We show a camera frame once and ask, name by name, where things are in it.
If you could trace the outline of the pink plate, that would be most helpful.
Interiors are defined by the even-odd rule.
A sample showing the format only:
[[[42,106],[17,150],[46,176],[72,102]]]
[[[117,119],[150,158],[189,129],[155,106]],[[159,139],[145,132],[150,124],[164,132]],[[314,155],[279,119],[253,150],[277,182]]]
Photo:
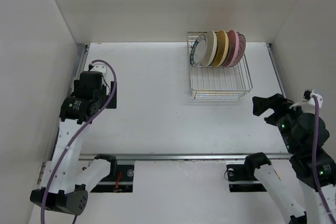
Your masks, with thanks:
[[[239,38],[238,33],[234,30],[230,30],[228,33],[228,40],[229,40],[229,54],[226,57],[226,60],[224,61],[223,66],[229,67],[233,64],[234,60],[236,59],[238,55],[238,49],[239,49]]]

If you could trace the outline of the yellow plate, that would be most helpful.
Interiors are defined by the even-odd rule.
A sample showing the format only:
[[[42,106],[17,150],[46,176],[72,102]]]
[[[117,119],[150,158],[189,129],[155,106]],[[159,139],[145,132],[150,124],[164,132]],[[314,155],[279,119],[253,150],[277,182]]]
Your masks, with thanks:
[[[220,30],[216,33],[217,49],[212,67],[219,67],[224,64],[229,52],[229,40],[227,32]]]

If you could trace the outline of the cream white plate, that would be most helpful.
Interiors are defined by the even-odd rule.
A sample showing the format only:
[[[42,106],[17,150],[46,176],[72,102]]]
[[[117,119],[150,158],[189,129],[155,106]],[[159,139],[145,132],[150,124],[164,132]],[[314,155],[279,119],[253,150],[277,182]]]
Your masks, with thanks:
[[[213,30],[209,30],[204,34],[206,41],[205,52],[201,61],[202,67],[208,67],[212,64],[217,50],[217,37]]]

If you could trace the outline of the white plate green rim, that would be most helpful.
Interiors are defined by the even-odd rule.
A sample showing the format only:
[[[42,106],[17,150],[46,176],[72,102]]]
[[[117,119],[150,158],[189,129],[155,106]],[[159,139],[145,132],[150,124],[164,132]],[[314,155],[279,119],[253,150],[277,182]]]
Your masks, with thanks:
[[[190,65],[192,67],[199,66],[201,61],[204,58],[205,52],[207,47],[207,38],[205,34],[201,34],[198,38],[194,41],[190,52]]]

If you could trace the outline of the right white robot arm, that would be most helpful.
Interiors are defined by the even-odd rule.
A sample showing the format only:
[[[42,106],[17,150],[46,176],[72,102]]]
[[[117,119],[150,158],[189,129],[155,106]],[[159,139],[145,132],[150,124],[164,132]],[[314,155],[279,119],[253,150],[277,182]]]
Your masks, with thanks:
[[[302,208],[287,191],[265,153],[248,155],[243,172],[263,185],[285,223],[335,223],[335,161],[323,149],[330,137],[319,116],[323,97],[305,90],[303,98],[294,103],[277,93],[268,98],[254,96],[252,101],[255,116],[273,110],[264,120],[281,134],[306,206]]]

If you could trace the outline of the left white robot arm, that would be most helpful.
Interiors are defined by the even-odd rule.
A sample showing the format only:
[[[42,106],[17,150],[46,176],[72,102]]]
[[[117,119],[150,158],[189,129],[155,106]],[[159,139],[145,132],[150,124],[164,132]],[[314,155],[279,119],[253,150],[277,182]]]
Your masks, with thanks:
[[[78,217],[84,211],[88,194],[104,178],[117,176],[117,159],[98,154],[92,163],[77,174],[81,147],[89,126],[116,98],[117,81],[107,83],[107,71],[114,69],[104,60],[94,60],[87,71],[74,81],[73,92],[63,101],[59,114],[58,139],[52,159],[47,163],[40,187],[32,190],[30,201],[38,205],[40,220],[53,211]]]

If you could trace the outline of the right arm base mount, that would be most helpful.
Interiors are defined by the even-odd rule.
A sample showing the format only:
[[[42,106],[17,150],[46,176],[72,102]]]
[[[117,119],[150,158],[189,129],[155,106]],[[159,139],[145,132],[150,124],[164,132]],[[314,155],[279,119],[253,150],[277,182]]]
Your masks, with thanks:
[[[231,193],[266,192],[261,182],[246,171],[244,164],[228,164],[226,167],[225,178]]]

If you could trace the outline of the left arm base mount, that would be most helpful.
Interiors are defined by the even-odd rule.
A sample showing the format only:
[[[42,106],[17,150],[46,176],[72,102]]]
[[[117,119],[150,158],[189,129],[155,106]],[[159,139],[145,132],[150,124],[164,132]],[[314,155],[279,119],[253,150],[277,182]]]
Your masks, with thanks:
[[[103,178],[93,189],[92,193],[132,193],[134,165],[118,165],[115,175]]]

